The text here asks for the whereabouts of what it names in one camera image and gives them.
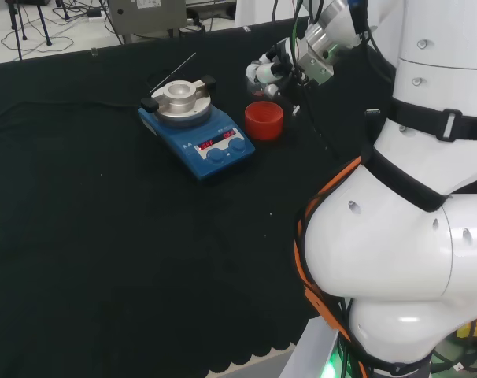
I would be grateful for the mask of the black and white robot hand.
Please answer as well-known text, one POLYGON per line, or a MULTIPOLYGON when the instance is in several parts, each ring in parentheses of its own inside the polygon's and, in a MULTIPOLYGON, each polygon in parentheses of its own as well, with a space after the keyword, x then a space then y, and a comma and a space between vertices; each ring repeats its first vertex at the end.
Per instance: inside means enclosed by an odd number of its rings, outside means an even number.
POLYGON ((298 67, 298 71, 301 79, 296 75, 291 42, 287 37, 247 66, 247 89, 252 95, 275 101, 282 95, 293 92, 300 83, 308 83, 304 70, 298 67))

